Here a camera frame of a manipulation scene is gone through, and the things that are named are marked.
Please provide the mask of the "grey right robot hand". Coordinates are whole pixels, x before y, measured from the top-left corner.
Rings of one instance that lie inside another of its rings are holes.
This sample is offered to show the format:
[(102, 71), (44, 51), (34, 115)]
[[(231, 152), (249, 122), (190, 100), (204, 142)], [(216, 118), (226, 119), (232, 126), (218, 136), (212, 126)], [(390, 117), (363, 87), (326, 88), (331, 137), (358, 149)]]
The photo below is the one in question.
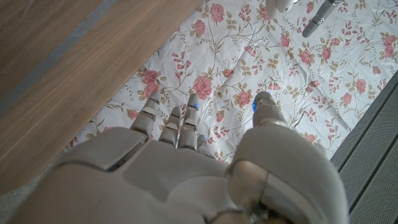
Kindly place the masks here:
[(150, 138), (160, 95), (130, 128), (80, 144), (40, 181), (11, 223), (348, 223), (343, 183), (326, 155), (290, 128), (268, 92), (231, 164), (198, 135), (199, 97)]

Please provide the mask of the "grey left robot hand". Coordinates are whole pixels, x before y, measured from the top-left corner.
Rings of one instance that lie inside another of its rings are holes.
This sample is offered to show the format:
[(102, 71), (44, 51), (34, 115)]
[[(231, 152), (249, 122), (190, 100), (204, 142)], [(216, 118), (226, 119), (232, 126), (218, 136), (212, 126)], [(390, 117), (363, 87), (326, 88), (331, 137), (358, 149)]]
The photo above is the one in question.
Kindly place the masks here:
[(304, 38), (310, 37), (325, 21), (325, 19), (338, 7), (341, 0), (325, 0), (315, 16), (302, 32)]

